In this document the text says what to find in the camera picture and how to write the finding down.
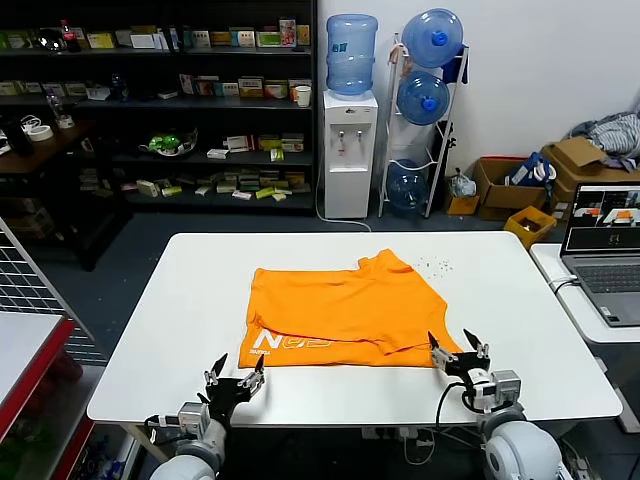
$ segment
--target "laptop screen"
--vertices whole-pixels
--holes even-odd
[[[640,183],[578,185],[563,253],[640,252]]]

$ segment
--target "water bottle rack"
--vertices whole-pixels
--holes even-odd
[[[415,146],[415,144],[398,144],[395,142],[395,139],[398,134],[398,125],[397,125],[398,118],[397,117],[402,116],[402,113],[400,113],[397,106],[398,88],[400,86],[400,80],[402,79],[405,67],[408,66],[407,62],[411,61],[411,57],[409,56],[409,51],[407,50],[407,48],[400,42],[399,35],[397,33],[395,34],[394,46],[391,50],[391,55],[389,57],[389,65],[391,66],[391,69],[390,69],[389,95],[387,96],[387,98],[389,98],[390,105],[388,110],[389,112],[388,117],[386,120],[387,143],[386,143],[385,154],[384,154],[384,159],[382,163],[382,175],[381,175],[382,179],[380,183],[380,188],[378,190],[380,194],[380,202],[378,206],[378,217],[382,217],[382,214],[384,212],[384,205],[386,202],[389,201],[387,197],[387,174],[389,171],[389,166],[392,163],[395,163],[400,168],[407,171],[422,171],[425,169],[429,169],[429,167],[431,167],[432,165],[435,165],[435,171],[431,176],[431,182],[429,185],[429,199],[427,201],[427,205],[424,211],[424,218],[429,218],[429,214],[431,213],[431,204],[433,202],[433,196],[435,194],[435,186],[438,181],[438,176],[440,175],[440,169],[442,168],[442,159],[444,158],[445,152],[447,151],[449,137],[453,134],[452,118],[453,118],[453,111],[455,108],[456,92],[458,91],[458,87],[462,83],[462,78],[464,76],[465,65],[467,64],[468,57],[469,57],[469,47],[466,47],[466,46],[464,47],[462,55],[458,55],[455,57],[461,60],[460,61],[461,67],[458,72],[458,76],[456,78],[456,83],[451,88],[451,92],[450,92],[451,102],[443,118],[441,118],[438,122],[433,124],[433,127],[436,128],[440,133],[440,135],[442,136],[442,144],[440,146],[440,151],[438,152],[438,158],[434,159],[431,154],[430,147],[431,147],[431,143],[433,142],[433,138],[435,137],[435,135],[433,135],[431,138],[431,141],[427,142],[427,145],[425,146],[426,156],[425,156],[424,165],[420,165],[419,167],[416,167],[416,168],[405,167],[393,158],[394,157],[393,151],[395,149],[399,149],[402,147]],[[444,131],[442,131],[440,129],[440,126],[438,125],[438,123],[441,122],[442,120],[446,120],[447,122],[444,128]]]

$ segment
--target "blue water bottle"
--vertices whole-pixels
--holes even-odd
[[[449,63],[462,48],[462,23],[444,8],[413,17],[402,31],[402,43],[414,62],[425,68]]]
[[[327,20],[327,86],[359,95],[373,86],[372,69],[378,21],[370,15],[334,15]]]
[[[449,107],[449,89],[437,77],[414,70],[398,87],[398,109],[414,125],[437,122]]]
[[[397,160],[407,168],[417,168],[412,160]],[[389,165],[387,173],[387,198],[391,205],[400,212],[422,213],[429,199],[429,187],[421,170],[405,170],[396,163]]]

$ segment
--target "orange t-shirt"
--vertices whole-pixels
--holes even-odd
[[[358,270],[256,270],[239,366],[432,367],[427,332],[460,352],[446,329],[446,302],[391,250]]]

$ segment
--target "plastic bag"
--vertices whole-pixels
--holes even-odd
[[[449,179],[449,188],[454,197],[475,197],[476,195],[476,182],[460,173],[459,168],[456,168],[456,174]]]

